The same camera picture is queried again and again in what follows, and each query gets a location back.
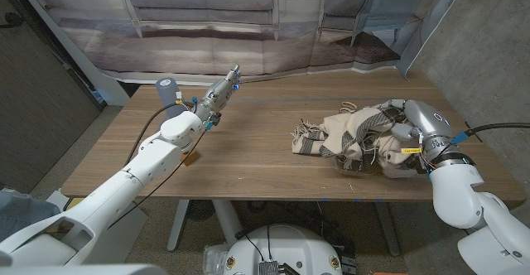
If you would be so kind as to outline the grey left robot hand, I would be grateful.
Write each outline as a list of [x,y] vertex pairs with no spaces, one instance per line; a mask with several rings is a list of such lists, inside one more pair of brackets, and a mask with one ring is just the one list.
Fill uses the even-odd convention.
[[213,83],[202,100],[195,106],[195,114],[203,123],[219,113],[227,104],[232,93],[239,89],[239,65],[234,65],[229,73]]

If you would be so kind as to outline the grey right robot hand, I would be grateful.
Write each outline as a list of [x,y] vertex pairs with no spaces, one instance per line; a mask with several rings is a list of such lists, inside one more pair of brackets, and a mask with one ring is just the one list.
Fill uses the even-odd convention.
[[457,147],[451,147],[450,123],[431,105],[414,99],[391,99],[381,109],[398,115],[391,128],[393,136],[402,142],[417,140],[432,164],[440,165],[452,152],[458,152]]

